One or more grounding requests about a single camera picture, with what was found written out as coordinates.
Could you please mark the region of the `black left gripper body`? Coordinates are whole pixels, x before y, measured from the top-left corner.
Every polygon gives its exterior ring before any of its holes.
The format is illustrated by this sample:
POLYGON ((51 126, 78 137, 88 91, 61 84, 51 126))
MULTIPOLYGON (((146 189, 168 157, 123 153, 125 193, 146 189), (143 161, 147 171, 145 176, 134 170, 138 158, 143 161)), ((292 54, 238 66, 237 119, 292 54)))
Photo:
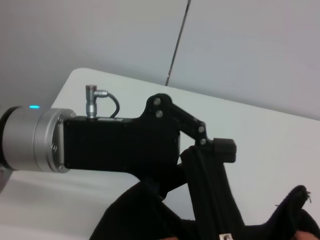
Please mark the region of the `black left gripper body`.
POLYGON ((172 99, 151 96, 138 118, 73 117, 63 124, 64 165, 70 170, 128 173, 154 184, 180 155, 180 131, 171 115, 172 99))

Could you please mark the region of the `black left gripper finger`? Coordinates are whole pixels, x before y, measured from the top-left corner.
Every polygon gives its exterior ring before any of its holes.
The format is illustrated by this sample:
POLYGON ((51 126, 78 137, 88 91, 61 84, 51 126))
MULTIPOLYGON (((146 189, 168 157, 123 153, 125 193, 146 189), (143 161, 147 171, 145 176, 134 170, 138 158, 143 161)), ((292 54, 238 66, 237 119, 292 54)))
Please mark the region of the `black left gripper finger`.
POLYGON ((212 156, 222 158, 223 163, 236 161, 237 146, 234 140, 209 139, 206 124, 173 103, 171 104, 171 117, 177 123, 179 130, 194 140, 195 147, 212 156))
POLYGON ((162 195, 187 183, 183 165, 180 163, 167 170, 162 178, 162 195))

